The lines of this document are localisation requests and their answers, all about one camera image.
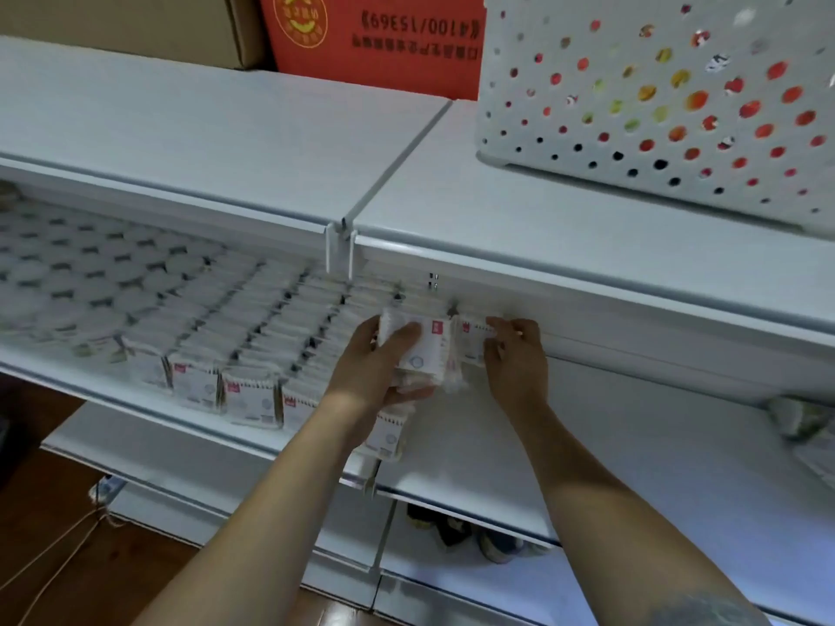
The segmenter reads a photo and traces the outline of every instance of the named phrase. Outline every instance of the power cord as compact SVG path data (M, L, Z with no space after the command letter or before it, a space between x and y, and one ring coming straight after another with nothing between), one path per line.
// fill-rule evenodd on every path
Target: power cord
M53 540L49 544L48 547L46 547L43 551L41 551L37 556L32 558L32 560L30 560L28 563L26 563L23 566L23 568L21 568L15 575L13 575L10 579L7 579L6 582L3 583L2 586L0 586L0 593L1 593L3 591L3 589L5 589L9 584L11 584L15 580L17 580L21 575L23 575L28 568L30 568L40 558L42 558L46 553L48 553L49 550L51 550L53 547L55 547L55 545L60 543L77 526L79 526L81 523L86 521L90 516L94 516L94 515L98 514L98 517L96 518L95 524L92 527L89 528L88 532L81 539L81 542L78 543L78 545L76 545L76 547L73 549L73 552L69 554L68 558L63 561L61 566L58 567L57 571L55 573L53 573L52 577L47 580L47 583L43 587L41 587L41 589L35 595L34 599L29 603L29 606L27 607L26 612L23 614L23 617L20 619L19 622L17 622L17 626L23 626L23 623L26 622L29 615L34 610L35 605L37 604L37 601L40 600L41 597L43 596L43 594L46 593L47 589L49 589L49 585L52 584L53 581L61 574L61 571L63 571L64 568L67 567L67 565L70 563L70 561L73 558L75 558L76 554L79 551L81 551L81 547L83 547L87 543L87 541L89 540L89 537L93 535L93 532L95 532L96 528L99 525L101 525L102 521L107 522L111 527L114 527L114 528L119 528L119 527L124 526L126 524L126 523L119 523L119 522L115 521L113 519L113 517L110 515L110 510L106 506L101 505L101 503L99 501L99 484L101 482L102 482L102 480L98 481L95 485L94 509L91 510L90 512L87 512L85 515L81 516L81 518L79 518L78 521L73 523L73 525L70 526L63 534L61 534L55 540Z

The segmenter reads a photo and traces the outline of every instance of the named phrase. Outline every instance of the fingers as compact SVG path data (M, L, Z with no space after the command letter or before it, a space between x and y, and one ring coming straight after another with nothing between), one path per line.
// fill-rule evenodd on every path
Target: fingers
M377 351L381 356L386 357L392 365L397 364L397 361L417 344L420 333L420 323L409 323L391 334L391 338L386 340Z
M371 351L371 341L377 330L380 329L380 317L371 316L354 330L351 340L348 342L346 351L350 350L354 353L365 353Z
M496 330L496 340L505 348L518 342L519 336L509 320L501 319L498 316L487 316L487 324Z
M486 338L484 340L484 366L487 368L488 376L498 369L502 363L502 357L498 353L498 340Z
M386 391L386 396L383 398L383 406L391 406L392 404L402 404L403 402L411 402L414 400L424 400L432 397L435 392L434 386L424 386L420 389L400 392L396 386L392 386Z
M517 332L522 333L522 340L531 345L539 345L541 336L539 334L539 324L535 320L530 319L516 319L511 320L510 325Z

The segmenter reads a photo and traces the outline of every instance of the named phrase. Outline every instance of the forearm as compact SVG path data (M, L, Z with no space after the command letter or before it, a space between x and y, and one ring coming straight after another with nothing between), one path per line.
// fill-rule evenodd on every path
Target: forearm
M135 626L282 623L350 452L329 415L313 415Z
M715 564L600 464L545 404L512 416L571 567L601 626L710 594L753 610Z

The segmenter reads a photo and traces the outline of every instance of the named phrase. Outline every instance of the wooden floor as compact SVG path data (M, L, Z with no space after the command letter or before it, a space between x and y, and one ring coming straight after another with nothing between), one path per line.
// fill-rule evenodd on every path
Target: wooden floor
M87 491L101 476L91 468L37 450L37 442L81 400L22 384L0 402L23 422L29 445L0 485L0 585L90 511ZM29 603L93 526L89 518L0 591L0 626L16 626ZM27 626L122 626L194 555L195 549L137 526L103 524L51 584ZM300 590L287 626L381 626L370 614Z

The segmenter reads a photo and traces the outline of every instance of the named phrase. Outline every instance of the hand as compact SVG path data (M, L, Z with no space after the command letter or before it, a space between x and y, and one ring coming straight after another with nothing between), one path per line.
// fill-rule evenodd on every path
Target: hand
M484 342L484 364L490 392L511 418L548 402L548 361L533 320L489 316L495 338Z
M435 388L424 387L398 392L391 386L394 368L407 351L418 342L421 326L409 323L391 335L381 347L371 348L380 327L380 317L362 323L339 358L320 406L330 417L338 417L347 426L350 448L365 442L377 413L391 404L430 397Z

